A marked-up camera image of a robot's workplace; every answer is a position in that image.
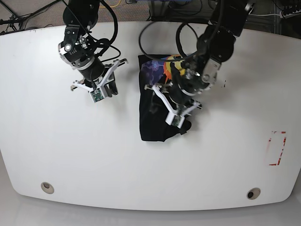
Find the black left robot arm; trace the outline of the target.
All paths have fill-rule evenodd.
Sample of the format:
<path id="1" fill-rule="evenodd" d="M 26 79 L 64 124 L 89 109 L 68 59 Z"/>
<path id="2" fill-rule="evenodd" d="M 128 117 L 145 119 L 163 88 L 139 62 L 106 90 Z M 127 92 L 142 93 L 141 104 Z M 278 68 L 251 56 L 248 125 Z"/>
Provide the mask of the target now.
<path id="1" fill-rule="evenodd" d="M 197 39 L 196 52 L 188 56 L 180 44 L 180 32 L 185 24 L 179 26 L 176 45 L 181 57 L 164 60 L 170 64 L 171 79 L 150 86 L 168 110 L 165 119 L 168 125 L 180 129 L 186 117 L 202 107 L 193 97 L 216 83 L 217 73 L 222 63 L 231 58 L 236 38 L 241 35 L 253 6 L 250 0 L 219 1 L 204 33 Z"/>

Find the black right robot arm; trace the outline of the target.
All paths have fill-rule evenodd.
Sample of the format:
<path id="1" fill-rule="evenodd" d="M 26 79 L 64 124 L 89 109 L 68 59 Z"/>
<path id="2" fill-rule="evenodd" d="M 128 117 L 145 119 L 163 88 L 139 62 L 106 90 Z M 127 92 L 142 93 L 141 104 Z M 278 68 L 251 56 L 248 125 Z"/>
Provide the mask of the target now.
<path id="1" fill-rule="evenodd" d="M 60 58 L 77 70 L 83 78 L 71 85 L 71 91 L 82 88 L 93 102 L 118 94 L 115 70 L 127 63 L 119 59 L 121 51 L 113 43 L 118 34 L 118 20 L 111 6 L 104 0 L 70 0 L 64 3 L 63 21 L 66 26 L 64 40 L 58 45 Z M 99 7 L 107 9 L 113 19 L 110 39 L 97 39 L 91 29 L 98 21 Z"/>

